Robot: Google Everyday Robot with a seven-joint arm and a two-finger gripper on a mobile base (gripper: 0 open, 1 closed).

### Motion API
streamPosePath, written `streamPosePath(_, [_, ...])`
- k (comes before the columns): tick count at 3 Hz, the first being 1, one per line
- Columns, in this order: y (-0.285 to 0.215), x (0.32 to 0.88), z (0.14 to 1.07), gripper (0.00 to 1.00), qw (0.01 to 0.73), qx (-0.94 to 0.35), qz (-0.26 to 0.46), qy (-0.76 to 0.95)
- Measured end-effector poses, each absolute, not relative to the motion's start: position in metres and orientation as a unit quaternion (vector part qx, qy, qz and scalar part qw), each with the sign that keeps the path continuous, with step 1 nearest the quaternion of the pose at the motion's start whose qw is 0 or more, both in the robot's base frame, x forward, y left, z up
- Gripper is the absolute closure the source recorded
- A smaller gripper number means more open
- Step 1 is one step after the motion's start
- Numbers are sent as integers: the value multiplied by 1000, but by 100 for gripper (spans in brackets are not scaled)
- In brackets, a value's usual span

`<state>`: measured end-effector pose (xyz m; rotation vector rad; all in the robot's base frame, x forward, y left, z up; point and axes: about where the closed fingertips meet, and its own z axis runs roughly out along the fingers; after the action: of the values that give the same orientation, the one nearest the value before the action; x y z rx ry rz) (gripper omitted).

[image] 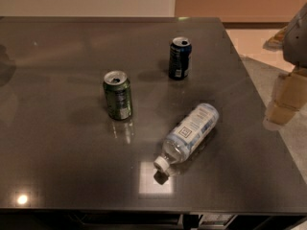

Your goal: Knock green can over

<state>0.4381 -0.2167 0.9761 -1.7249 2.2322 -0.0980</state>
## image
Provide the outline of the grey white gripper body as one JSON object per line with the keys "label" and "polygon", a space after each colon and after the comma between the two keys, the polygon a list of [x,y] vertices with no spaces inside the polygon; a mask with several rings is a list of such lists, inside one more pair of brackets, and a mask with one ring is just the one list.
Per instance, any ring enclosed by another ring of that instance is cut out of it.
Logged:
{"label": "grey white gripper body", "polygon": [[283,58],[292,65],[307,67],[307,3],[287,26],[283,39]]}

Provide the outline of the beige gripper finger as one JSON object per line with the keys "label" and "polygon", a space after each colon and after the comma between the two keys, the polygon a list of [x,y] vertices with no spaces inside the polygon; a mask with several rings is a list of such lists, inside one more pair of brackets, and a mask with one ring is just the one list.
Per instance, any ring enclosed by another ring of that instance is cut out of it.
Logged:
{"label": "beige gripper finger", "polygon": [[265,111],[264,127],[271,131],[279,130],[306,104],[307,69],[295,68],[291,73],[279,74]]}

